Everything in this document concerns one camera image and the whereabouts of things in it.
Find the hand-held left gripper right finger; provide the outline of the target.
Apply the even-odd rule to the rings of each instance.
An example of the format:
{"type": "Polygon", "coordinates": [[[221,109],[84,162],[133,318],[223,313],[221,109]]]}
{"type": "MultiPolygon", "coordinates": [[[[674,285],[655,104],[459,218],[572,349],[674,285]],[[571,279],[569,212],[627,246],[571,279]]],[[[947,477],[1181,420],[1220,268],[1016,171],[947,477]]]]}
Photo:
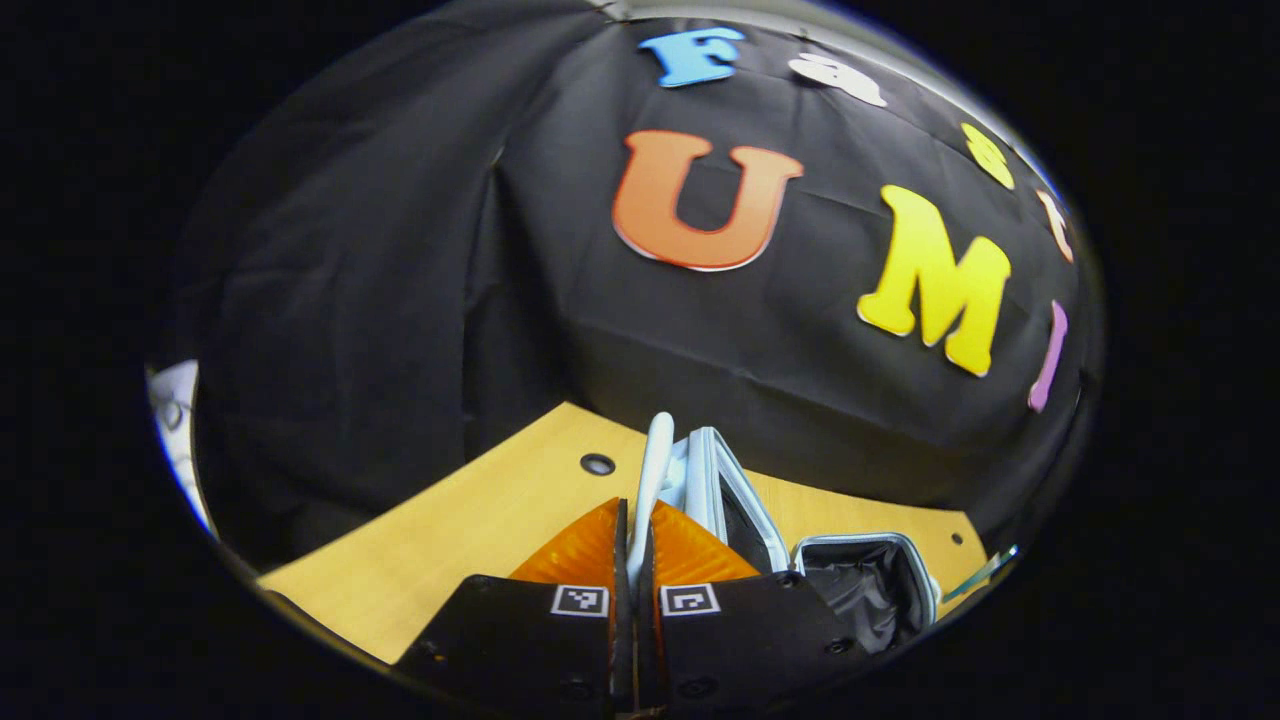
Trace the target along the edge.
{"type": "Polygon", "coordinates": [[[797,571],[759,571],[658,501],[637,601],[641,697],[664,715],[783,715],[869,661],[797,571]]]}

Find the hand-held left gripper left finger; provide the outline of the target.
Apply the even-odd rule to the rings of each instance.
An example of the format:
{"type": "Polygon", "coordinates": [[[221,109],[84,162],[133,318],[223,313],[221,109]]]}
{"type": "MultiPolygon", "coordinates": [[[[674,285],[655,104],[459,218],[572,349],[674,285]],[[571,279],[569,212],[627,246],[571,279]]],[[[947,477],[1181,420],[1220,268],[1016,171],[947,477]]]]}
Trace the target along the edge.
{"type": "Polygon", "coordinates": [[[462,580],[396,670],[476,716],[612,716],[631,701],[627,503],[570,523],[507,577],[462,580]]]}

